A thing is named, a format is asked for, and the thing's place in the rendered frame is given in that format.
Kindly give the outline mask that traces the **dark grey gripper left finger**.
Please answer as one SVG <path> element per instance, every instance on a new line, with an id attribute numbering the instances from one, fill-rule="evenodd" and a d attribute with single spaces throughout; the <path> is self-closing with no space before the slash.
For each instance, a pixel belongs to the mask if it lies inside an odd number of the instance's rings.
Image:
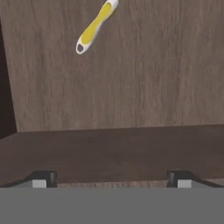
<path id="1" fill-rule="evenodd" d="M 23 179 L 0 185 L 0 188 L 56 188 L 56 171 L 34 171 Z"/>

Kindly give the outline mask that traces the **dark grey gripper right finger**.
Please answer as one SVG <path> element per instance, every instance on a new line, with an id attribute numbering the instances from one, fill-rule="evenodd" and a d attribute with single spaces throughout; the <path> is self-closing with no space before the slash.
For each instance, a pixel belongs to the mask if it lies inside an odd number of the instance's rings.
<path id="1" fill-rule="evenodd" d="M 198 178 L 191 171 L 168 171 L 167 176 L 167 186 L 171 188 L 224 188 L 224 185 L 219 185 L 214 182 Z"/>

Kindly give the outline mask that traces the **brown wooden drawer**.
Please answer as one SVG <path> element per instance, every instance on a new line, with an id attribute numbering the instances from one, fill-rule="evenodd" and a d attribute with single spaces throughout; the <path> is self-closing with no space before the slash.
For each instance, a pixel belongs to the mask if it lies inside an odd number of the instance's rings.
<path id="1" fill-rule="evenodd" d="M 36 170 L 65 183 L 224 179 L 224 0 L 0 0 L 17 130 L 0 185 Z"/>

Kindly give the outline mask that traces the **yellow and white dish brush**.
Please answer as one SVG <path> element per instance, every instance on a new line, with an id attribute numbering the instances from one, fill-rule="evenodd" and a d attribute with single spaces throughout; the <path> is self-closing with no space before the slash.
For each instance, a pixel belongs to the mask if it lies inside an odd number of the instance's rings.
<path id="1" fill-rule="evenodd" d="M 99 10 L 95 19 L 84 30 L 76 42 L 76 53 L 82 55 L 94 43 L 100 29 L 115 13 L 119 0 L 107 0 Z"/>

